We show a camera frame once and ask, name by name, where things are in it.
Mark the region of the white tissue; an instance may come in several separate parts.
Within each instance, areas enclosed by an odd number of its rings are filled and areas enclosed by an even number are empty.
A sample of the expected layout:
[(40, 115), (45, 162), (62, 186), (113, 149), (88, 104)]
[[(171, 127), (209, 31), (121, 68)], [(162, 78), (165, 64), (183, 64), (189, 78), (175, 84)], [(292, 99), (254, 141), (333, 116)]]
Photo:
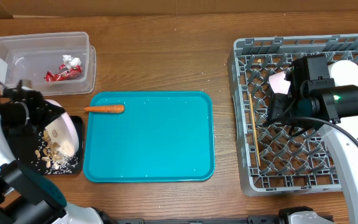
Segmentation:
[(78, 57), (72, 57), (71, 55), (63, 55), (63, 64), (60, 68), (75, 68), (77, 66), (81, 66), (81, 60)]

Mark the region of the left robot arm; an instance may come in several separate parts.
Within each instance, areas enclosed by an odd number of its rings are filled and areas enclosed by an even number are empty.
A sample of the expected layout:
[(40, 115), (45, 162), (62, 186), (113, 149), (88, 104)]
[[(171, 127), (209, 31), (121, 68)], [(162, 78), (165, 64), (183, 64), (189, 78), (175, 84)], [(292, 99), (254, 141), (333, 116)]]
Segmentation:
[(65, 109), (39, 91), (4, 87), (0, 95), (0, 223), (102, 223), (115, 219), (94, 207), (68, 203), (60, 189), (16, 159), (9, 133), (37, 138)]

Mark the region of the white plate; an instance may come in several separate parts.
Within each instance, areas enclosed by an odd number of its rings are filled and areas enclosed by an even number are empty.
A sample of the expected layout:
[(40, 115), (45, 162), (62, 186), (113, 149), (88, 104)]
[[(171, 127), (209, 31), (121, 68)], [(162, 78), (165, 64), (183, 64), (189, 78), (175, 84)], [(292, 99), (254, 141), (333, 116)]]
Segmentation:
[(45, 127), (52, 143), (59, 145), (58, 151), (63, 156), (70, 158), (79, 148), (79, 138), (73, 121), (67, 112), (61, 114)]

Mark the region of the wooden chopstick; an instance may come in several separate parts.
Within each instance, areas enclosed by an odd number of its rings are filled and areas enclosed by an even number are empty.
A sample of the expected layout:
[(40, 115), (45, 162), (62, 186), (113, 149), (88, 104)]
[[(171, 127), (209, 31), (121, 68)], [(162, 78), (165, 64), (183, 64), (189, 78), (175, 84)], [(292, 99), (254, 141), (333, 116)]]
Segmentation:
[(252, 122), (253, 138), (254, 138), (257, 164), (258, 164), (258, 167), (260, 167), (260, 154), (259, 154), (259, 144), (258, 144), (258, 140), (257, 140), (257, 130), (256, 130), (256, 125), (255, 125), (254, 107), (253, 107), (253, 103), (252, 103), (252, 95), (249, 92), (248, 92), (248, 98), (249, 98), (250, 118), (251, 118), (251, 122)]

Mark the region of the red snack wrapper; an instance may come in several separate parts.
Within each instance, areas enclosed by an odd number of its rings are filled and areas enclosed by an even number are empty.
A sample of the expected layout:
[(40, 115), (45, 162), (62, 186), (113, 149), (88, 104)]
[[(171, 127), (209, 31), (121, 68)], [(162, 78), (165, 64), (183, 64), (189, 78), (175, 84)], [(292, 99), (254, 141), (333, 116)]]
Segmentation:
[(46, 82), (59, 82), (74, 79), (80, 74), (82, 74), (82, 68), (80, 65), (77, 65), (56, 74), (52, 74), (50, 71), (48, 71), (44, 79)]

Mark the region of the peanut shells and rice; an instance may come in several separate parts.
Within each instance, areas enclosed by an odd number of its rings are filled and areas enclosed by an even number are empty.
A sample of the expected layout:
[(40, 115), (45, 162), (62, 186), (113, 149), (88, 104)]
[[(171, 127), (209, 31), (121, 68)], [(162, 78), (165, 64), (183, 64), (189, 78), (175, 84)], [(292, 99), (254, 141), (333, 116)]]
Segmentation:
[(67, 158), (59, 153), (59, 145), (52, 143), (46, 130), (39, 132), (38, 146), (30, 165), (42, 175), (63, 175), (78, 173), (80, 168), (79, 155)]

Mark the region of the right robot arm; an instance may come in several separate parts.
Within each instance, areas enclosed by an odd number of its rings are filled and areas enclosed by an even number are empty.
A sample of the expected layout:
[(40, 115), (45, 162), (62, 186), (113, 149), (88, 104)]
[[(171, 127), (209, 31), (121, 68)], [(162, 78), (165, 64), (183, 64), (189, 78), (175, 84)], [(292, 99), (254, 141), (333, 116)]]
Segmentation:
[(335, 165), (349, 220), (358, 223), (358, 65), (328, 63), (324, 55), (298, 58), (271, 75), (273, 95), (264, 126), (280, 123), (319, 132)]

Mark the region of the orange carrot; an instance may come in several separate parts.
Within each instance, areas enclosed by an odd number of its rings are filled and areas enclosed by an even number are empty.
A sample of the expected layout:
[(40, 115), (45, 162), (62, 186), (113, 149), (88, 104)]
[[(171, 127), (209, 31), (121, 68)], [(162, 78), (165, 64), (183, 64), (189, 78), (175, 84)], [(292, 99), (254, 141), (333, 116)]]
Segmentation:
[(89, 106), (84, 108), (89, 113), (111, 113), (120, 114), (125, 111), (124, 105)]

